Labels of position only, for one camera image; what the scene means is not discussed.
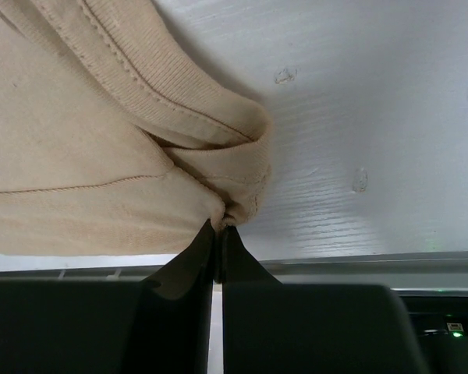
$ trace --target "folded cloth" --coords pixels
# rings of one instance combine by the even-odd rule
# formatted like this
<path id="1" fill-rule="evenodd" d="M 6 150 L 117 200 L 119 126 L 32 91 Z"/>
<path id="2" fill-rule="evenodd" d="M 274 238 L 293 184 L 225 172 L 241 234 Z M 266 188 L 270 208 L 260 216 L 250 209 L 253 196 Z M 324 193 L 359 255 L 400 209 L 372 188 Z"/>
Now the folded cloth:
<path id="1" fill-rule="evenodd" d="M 0 253 L 174 253 L 242 224 L 270 134 L 149 0 L 0 0 Z"/>

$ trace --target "white surface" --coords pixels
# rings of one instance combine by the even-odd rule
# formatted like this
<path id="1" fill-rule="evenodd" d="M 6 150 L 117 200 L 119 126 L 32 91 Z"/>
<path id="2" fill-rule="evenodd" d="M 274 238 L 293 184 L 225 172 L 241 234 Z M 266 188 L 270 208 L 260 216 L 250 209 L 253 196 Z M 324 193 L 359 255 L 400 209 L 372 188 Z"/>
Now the white surface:
<path id="1" fill-rule="evenodd" d="M 275 118 L 274 183 L 240 229 L 259 259 L 468 250 L 468 0 L 156 3 Z"/>

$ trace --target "beige shirt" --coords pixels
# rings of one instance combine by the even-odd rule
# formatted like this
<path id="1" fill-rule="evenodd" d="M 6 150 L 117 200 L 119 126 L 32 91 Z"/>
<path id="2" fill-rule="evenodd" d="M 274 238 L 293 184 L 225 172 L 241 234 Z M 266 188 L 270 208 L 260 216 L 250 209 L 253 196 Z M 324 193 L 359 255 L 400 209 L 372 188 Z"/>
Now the beige shirt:
<path id="1" fill-rule="evenodd" d="M 149 0 L 0 0 L 0 253 L 172 253 L 242 224 L 270 131 Z"/>

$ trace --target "beige fabric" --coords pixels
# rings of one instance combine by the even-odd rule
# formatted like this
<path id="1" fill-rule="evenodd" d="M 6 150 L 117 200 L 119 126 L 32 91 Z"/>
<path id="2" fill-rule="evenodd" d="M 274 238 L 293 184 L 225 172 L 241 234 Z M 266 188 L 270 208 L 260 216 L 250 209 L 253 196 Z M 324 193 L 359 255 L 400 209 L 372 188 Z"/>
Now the beige fabric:
<path id="1" fill-rule="evenodd" d="M 0 253 L 178 252 L 246 222 L 270 128 L 149 0 L 0 0 Z"/>

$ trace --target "black device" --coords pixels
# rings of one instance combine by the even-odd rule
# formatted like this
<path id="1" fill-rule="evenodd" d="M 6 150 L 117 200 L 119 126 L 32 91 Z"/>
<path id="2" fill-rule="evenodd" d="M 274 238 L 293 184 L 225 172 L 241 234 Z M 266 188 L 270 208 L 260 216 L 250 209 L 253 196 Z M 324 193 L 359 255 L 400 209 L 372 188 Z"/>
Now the black device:
<path id="1" fill-rule="evenodd" d="M 209 222 L 139 282 L 0 280 L 0 373 L 204 374 L 214 280 L 227 374 L 468 373 L 468 298 L 281 284 Z"/>

